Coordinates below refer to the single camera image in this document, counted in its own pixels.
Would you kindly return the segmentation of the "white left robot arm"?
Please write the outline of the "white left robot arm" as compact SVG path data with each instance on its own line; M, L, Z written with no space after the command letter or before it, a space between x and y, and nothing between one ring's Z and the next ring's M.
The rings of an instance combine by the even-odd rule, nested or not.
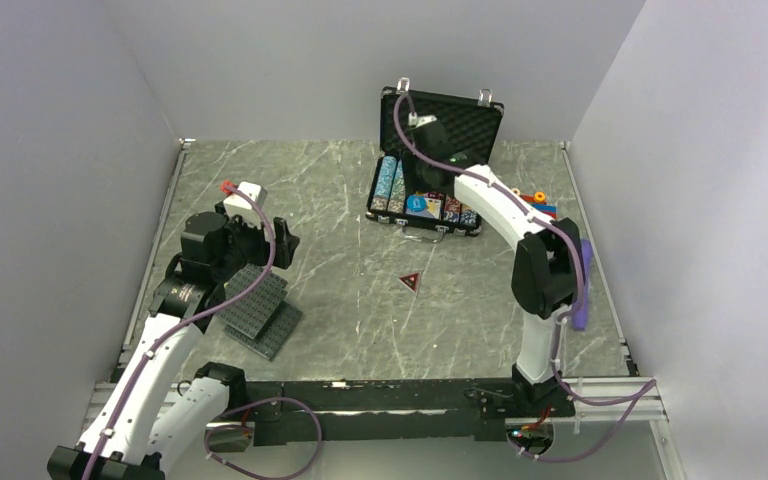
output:
M133 356L100 414L73 447L58 446L47 462L53 479L164 479L186 445L218 416L239 417L249 399L245 373L209 362L185 396L160 411L171 384L213 315L231 305L224 285L246 266L262 282L288 268L300 240L276 217L270 227L241 216L190 216L180 250L154 291Z

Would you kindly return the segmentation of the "black poker chip case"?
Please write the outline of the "black poker chip case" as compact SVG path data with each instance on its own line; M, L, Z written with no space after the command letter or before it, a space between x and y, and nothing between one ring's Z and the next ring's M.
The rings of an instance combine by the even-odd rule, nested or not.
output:
M370 203L373 196L376 176L381 159L393 156L401 160L410 150L411 140L408 135L408 115L435 115L443 124L452 144L471 152L471 166L489 162L497 133L504 115L504 105L492 100L492 92L483 89L477 98L457 97L440 93L411 90L409 80L402 78L395 86L386 86L380 94L379 155L376 160L373 180L367 195L365 216L371 221L383 224L395 224L406 234L409 228L435 231L438 240L445 234L475 237L481 233L482 220L477 214L477 226L465 228L463 225L442 220L425 219L386 210L372 210ZM445 201L447 196L436 192L416 192L439 196Z

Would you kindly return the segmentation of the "black triangular all-in marker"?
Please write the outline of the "black triangular all-in marker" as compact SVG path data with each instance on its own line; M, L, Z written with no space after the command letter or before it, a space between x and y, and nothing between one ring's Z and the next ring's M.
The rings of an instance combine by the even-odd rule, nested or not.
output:
M418 294L422 272L417 271L407 275L400 276L398 281L401 285L411 291L414 295Z

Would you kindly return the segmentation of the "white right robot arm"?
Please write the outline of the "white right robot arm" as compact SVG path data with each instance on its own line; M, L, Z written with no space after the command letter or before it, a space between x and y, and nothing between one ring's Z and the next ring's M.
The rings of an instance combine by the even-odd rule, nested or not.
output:
M514 253L510 286L523 314L522 341L511 391L499 406L522 416L573 415L574 402L557 377L563 322L586 291L576 223L540 212L489 165L456 150L436 116L411 113L395 128L411 153L403 168L405 180L472 208Z

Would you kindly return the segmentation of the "blue small blind button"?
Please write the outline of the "blue small blind button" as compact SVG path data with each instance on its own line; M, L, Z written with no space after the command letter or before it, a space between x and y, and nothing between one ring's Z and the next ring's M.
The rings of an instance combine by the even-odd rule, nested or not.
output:
M405 201L405 211L411 214L419 213L427 208L427 201L423 195L410 195Z

